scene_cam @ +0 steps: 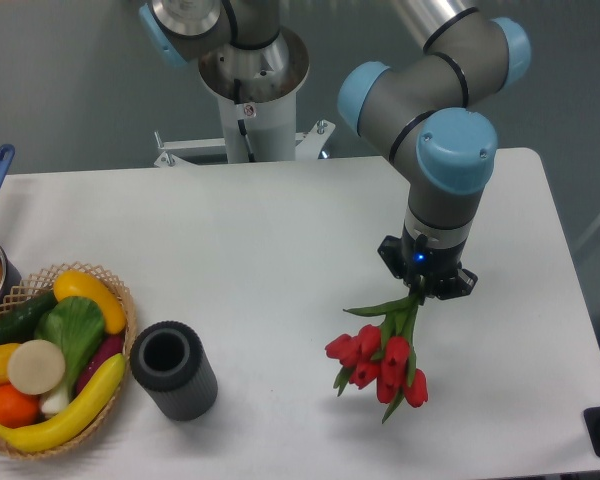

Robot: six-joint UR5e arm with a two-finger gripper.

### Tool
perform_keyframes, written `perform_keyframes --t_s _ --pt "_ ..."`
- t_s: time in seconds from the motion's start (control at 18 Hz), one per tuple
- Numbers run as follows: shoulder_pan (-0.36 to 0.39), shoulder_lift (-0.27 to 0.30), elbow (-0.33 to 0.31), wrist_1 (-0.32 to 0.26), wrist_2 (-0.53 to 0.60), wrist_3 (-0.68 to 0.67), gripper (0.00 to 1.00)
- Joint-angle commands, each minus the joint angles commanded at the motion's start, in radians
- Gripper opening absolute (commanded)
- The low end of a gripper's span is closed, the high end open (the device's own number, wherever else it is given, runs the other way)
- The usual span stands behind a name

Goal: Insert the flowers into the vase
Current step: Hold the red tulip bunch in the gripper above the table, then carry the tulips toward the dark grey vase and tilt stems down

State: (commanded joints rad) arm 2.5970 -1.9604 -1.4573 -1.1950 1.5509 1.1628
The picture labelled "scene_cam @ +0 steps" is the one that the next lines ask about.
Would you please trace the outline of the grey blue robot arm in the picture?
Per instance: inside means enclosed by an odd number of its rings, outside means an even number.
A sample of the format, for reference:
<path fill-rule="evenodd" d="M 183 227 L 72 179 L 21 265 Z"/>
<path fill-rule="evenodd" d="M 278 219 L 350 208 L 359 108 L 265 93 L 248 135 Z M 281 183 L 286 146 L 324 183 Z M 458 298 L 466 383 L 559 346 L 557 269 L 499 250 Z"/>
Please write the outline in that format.
<path fill-rule="evenodd" d="M 349 128 L 409 183 L 402 233 L 379 254 L 419 301 L 463 297 L 476 276 L 461 255 L 498 147 L 474 103 L 518 81 L 531 61 L 524 29 L 470 1 L 397 1 L 422 50 L 411 67 L 356 67 L 337 108 Z M 147 1 L 139 17 L 168 63 L 196 62 L 216 97 L 232 163 L 295 160 L 295 95 L 309 69 L 276 1 Z"/>

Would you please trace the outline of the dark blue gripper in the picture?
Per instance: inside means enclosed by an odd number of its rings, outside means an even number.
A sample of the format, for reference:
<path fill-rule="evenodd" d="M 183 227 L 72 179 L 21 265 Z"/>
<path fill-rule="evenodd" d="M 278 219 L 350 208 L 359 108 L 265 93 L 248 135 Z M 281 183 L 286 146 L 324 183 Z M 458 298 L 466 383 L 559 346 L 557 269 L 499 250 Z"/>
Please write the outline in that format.
<path fill-rule="evenodd" d="M 432 289 L 432 297 L 450 300 L 470 295 L 478 281 L 476 274 L 460 267 L 466 240 L 467 225 L 438 229 L 405 221 L 402 239 L 386 236 L 377 252 L 404 285 Z"/>

